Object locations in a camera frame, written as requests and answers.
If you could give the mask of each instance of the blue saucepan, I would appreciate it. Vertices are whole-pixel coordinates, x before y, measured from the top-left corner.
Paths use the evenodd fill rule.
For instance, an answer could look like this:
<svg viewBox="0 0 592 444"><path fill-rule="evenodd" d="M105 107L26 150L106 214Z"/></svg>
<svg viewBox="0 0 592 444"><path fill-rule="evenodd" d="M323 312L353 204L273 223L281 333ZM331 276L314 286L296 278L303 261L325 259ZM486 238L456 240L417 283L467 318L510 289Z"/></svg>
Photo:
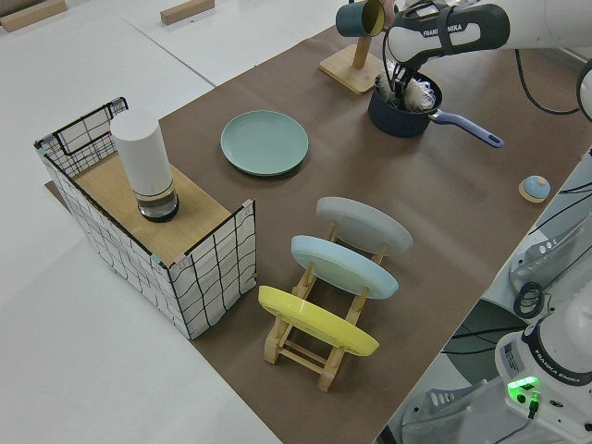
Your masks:
<svg viewBox="0 0 592 444"><path fill-rule="evenodd" d="M399 109L388 104L375 86L368 106L368 114L372 122L380 130L397 137L412 137L423 133L429 122L434 122L438 125L455 125L494 148L501 148L505 144L500 137L477 125L472 120L439 109L442 103L442 91L438 85L420 73L416 73L413 77L416 80L430 83L430 88L436 96L434 107L419 113Z"/></svg>

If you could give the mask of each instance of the blue plate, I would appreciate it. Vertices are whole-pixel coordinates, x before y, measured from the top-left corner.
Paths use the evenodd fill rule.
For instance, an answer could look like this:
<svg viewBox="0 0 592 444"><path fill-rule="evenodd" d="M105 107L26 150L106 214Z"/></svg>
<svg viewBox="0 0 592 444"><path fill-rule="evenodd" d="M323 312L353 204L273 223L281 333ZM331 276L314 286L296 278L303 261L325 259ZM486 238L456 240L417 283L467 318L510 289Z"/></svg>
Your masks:
<svg viewBox="0 0 592 444"><path fill-rule="evenodd" d="M275 176L301 163L308 151L308 136L292 117L275 111L251 111L226 125L220 144L229 162L241 171Z"/></svg>
<svg viewBox="0 0 592 444"><path fill-rule="evenodd" d="M397 280L380 265L328 240L294 236L292 256L302 267L313 264L313 274L352 294L368 288L368 299L387 299L398 289Z"/></svg>

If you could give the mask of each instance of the white container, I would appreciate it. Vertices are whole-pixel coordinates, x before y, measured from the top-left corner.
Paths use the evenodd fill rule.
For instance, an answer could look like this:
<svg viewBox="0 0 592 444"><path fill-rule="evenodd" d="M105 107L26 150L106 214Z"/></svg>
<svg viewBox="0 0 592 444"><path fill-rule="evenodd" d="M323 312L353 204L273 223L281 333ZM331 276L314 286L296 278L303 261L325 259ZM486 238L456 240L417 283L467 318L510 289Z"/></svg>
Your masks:
<svg viewBox="0 0 592 444"><path fill-rule="evenodd" d="M144 217L164 222L179 210L158 119L144 110L127 110L111 120L119 158Z"/></svg>

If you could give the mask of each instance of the wooden box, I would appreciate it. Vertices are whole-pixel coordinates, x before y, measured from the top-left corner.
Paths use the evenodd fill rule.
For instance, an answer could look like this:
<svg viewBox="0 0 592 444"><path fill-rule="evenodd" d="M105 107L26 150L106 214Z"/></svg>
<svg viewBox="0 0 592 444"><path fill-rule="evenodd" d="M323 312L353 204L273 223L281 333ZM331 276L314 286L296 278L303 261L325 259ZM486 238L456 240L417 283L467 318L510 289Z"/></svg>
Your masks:
<svg viewBox="0 0 592 444"><path fill-rule="evenodd" d="M143 218L109 132L127 107L118 98L35 147L94 249L194 339L255 285L254 202L230 213L172 166L179 212Z"/></svg>

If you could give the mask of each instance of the grid-patterned box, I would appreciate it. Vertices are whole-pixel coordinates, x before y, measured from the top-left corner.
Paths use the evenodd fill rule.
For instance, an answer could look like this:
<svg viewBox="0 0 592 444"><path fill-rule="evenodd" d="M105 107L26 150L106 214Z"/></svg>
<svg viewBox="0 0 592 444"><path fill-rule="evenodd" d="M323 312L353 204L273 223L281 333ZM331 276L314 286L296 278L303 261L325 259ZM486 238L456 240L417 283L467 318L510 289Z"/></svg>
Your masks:
<svg viewBox="0 0 592 444"><path fill-rule="evenodd" d="M117 151L109 124L127 108L125 99L117 98L37 141L35 148L94 249L194 339L256 283L254 201L165 265L74 179Z"/></svg>

